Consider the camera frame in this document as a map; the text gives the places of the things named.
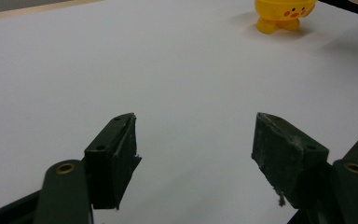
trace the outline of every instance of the white table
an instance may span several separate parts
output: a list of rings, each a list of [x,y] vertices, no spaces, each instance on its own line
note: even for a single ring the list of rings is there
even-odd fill
[[[286,223],[251,160],[255,115],[331,149],[358,139],[358,15],[317,4],[262,35],[252,1],[106,0],[0,20],[0,207],[137,115],[144,158],[121,209],[95,223]]]

